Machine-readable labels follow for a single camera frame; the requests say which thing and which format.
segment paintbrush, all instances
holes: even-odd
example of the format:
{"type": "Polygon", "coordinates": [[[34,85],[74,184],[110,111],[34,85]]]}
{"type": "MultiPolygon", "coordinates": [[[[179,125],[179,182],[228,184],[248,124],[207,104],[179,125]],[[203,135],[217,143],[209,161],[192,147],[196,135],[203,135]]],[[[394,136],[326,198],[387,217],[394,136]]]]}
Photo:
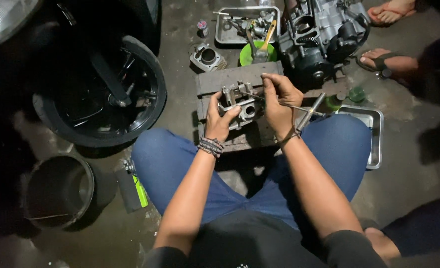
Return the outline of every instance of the paintbrush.
{"type": "Polygon", "coordinates": [[[268,33],[266,34],[265,43],[255,53],[252,64],[261,64],[268,60],[268,44],[270,43],[271,37],[275,33],[275,28],[276,20],[271,22],[271,25],[268,28],[268,33]]]}

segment black shirt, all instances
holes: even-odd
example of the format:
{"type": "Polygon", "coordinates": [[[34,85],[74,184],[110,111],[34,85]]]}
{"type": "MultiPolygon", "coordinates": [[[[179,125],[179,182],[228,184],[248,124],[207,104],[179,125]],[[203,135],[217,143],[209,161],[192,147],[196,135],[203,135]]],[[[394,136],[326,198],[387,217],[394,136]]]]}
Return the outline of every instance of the black shirt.
{"type": "Polygon", "coordinates": [[[324,240],[327,264],[301,246],[301,233],[261,212],[239,210],[205,224],[190,252],[159,247],[144,268],[387,268],[369,240],[344,230],[324,240]]]}

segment small can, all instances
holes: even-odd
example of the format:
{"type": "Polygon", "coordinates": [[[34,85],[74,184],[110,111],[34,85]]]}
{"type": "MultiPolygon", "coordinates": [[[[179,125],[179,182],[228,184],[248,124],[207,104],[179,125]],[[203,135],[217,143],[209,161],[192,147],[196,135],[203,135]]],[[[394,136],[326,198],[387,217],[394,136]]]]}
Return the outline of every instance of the small can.
{"type": "Polygon", "coordinates": [[[201,38],[205,38],[209,34],[209,28],[207,27],[206,21],[199,21],[199,23],[197,23],[197,28],[199,28],[199,34],[201,38]]]}

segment knee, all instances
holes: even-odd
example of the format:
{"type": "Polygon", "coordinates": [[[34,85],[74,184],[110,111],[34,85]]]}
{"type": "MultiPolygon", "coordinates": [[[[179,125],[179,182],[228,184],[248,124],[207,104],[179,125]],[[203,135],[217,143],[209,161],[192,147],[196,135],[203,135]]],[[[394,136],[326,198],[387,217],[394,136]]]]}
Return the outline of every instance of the knee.
{"type": "Polygon", "coordinates": [[[335,114],[326,120],[329,121],[328,131],[341,141],[371,143],[371,131],[360,119],[348,114],[335,114]]]}
{"type": "Polygon", "coordinates": [[[139,135],[132,147],[133,155],[152,155],[162,152],[167,147],[173,134],[164,128],[153,128],[139,135]]]}

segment black tire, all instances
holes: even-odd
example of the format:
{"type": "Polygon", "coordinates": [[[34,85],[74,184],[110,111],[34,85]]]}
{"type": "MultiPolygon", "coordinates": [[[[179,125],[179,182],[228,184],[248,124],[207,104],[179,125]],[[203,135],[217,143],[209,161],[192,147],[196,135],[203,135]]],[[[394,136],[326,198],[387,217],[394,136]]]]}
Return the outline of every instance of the black tire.
{"type": "Polygon", "coordinates": [[[42,94],[33,95],[33,106],[40,117],[41,121],[51,131],[62,137],[63,139],[77,145],[86,147],[111,147],[127,143],[137,138],[143,131],[148,130],[157,121],[162,113],[165,102],[167,100],[167,87],[164,79],[164,72],[152,51],[139,40],[132,36],[126,35],[122,38],[122,43],[129,49],[130,52],[136,54],[138,57],[145,60],[147,65],[152,69],[156,76],[158,95],[157,103],[149,118],[140,128],[135,131],[128,132],[119,137],[113,138],[99,138],[87,136],[83,133],[77,132],[73,127],[67,124],[60,116],[56,109],[55,101],[51,97],[43,96],[42,94]]]}

